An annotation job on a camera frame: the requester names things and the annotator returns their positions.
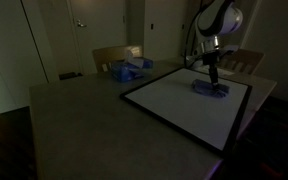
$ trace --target wall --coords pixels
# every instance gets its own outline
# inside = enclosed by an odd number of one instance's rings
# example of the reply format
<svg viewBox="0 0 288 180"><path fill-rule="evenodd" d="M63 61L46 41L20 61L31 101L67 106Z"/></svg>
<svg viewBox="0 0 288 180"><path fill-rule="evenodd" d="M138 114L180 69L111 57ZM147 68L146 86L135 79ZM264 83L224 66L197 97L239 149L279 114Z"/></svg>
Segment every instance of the wall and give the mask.
<svg viewBox="0 0 288 180"><path fill-rule="evenodd" d="M180 57L187 6L188 0L145 0L145 57L152 60Z"/></svg>
<svg viewBox="0 0 288 180"><path fill-rule="evenodd" d="M272 96L288 101L288 1L262 1L245 48L265 53L256 75L277 81Z"/></svg>
<svg viewBox="0 0 288 180"><path fill-rule="evenodd" d="M34 40L41 57L47 80L54 82L59 80L56 62L45 30L41 11L37 0L22 0L25 12L34 36Z"/></svg>
<svg viewBox="0 0 288 180"><path fill-rule="evenodd" d="M29 105L29 87L47 83L20 0L0 1L0 112Z"/></svg>
<svg viewBox="0 0 288 180"><path fill-rule="evenodd" d="M130 45L144 45L145 0L126 0L126 33Z"/></svg>
<svg viewBox="0 0 288 180"><path fill-rule="evenodd" d="M37 0L59 74L80 72L68 6L64 0Z"/></svg>

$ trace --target black frame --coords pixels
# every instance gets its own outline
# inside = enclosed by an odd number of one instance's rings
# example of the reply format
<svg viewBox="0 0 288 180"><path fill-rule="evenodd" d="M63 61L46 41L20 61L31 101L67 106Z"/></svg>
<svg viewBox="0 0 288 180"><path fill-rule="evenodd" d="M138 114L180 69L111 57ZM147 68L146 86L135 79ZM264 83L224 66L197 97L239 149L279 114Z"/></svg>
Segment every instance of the black frame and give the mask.
<svg viewBox="0 0 288 180"><path fill-rule="evenodd" d="M248 103L248 99L249 99L249 96L250 96L251 91L252 91L252 86L247 85L247 84L243 84L243 83L239 83L239 82L236 82L236 81L228 80L228 79L225 79L225 78L219 78L219 79L224 79L224 80L227 80L227 81L231 81L231 82L235 82L235 83L247 86L247 90L246 90L246 92L244 94L244 98L243 98L243 100L241 102L241 105L240 105L240 108L239 108L239 110L238 110L238 112L236 114L234 123L233 123L233 125L231 127L231 130L230 130L230 133L229 133L229 135L228 135L228 137L226 139L225 146L224 146L223 150L220 150L220 149L210 145L209 143L205 142L204 140L196 137L195 135L193 135L193 134L187 132L186 130L178 127L177 125L171 123L167 119L155 114L154 112L150 111L149 109L146 109L145 107L141 106L140 104L137 104L136 102L134 102L131 99L128 99L126 97L127 94L132 93L132 92L134 92L134 91L136 91L136 90L138 90L138 89L140 89L140 88L142 88L144 86L147 86L147 85L149 85L149 84L151 84L151 83L153 83L155 81L158 81L158 80L160 80L160 79L162 79L162 78L164 78L164 77L166 77L166 76L168 76L170 74L173 74L173 73L175 73L175 72L177 72L177 71L179 71L181 69L186 69L186 68L178 68L178 69L176 69L174 71L171 71L171 72L169 72L169 73L167 73L167 74L165 74L163 76L160 76L160 77L158 77L156 79L153 79L153 80L151 80L151 81L149 81L147 83L144 83L144 84L142 84L142 85L140 85L140 86L138 86L136 88L128 90L128 91L122 93L120 95L120 98L122 98L126 102L130 103L131 105L134 105L135 107L141 109L142 111L148 113L149 115L155 117L157 120L159 120L163 124L175 129L176 131L178 131L179 133L185 135L186 137L190 138L191 140L193 140L193 141L197 142L198 144L204 146L205 148L207 148L211 152L215 153L216 155L219 155L219 156L221 156L223 158L228 156L231 153L231 151L233 149L233 146L234 146L234 144L236 142L236 137L237 137L237 134L238 134L238 131L239 131L239 127L240 127L240 124L242 122L243 115L244 115L244 112L245 112L245 109L246 109L246 106L247 106L247 103Z"/></svg>

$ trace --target door handle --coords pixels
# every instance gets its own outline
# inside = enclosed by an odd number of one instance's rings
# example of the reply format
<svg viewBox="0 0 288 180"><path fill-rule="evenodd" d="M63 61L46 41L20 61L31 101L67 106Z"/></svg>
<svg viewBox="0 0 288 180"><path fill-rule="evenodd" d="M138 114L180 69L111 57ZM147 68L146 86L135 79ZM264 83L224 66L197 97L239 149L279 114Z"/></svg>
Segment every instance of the door handle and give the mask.
<svg viewBox="0 0 288 180"><path fill-rule="evenodd" d="M81 23L81 20L76 20L76 23L77 23L77 27L81 27L81 28L85 28L85 27L87 27L87 25L86 24L82 24Z"/></svg>

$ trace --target white board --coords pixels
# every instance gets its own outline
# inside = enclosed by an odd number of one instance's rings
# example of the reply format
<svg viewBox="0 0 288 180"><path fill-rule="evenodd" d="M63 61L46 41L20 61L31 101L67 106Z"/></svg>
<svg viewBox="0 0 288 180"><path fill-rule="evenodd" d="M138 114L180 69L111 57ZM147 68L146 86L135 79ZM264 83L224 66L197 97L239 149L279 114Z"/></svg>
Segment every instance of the white board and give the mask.
<svg viewBox="0 0 288 180"><path fill-rule="evenodd" d="M222 151L249 86L219 79L230 91L217 99L196 93L195 79L210 81L206 74L180 69L125 97Z"/></svg>

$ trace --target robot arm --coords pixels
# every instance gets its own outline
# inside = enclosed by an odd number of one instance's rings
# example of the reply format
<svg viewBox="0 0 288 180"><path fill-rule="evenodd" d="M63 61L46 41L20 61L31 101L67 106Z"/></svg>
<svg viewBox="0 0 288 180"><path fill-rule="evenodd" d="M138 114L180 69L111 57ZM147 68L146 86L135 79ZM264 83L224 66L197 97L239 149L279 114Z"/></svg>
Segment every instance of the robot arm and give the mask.
<svg viewBox="0 0 288 180"><path fill-rule="evenodd" d="M195 19L197 52L202 56L203 64L210 66L210 78L215 89L218 88L218 74L215 67L219 59L217 36L234 32L243 20L242 12L234 8L233 4L234 0L214 0Z"/></svg>

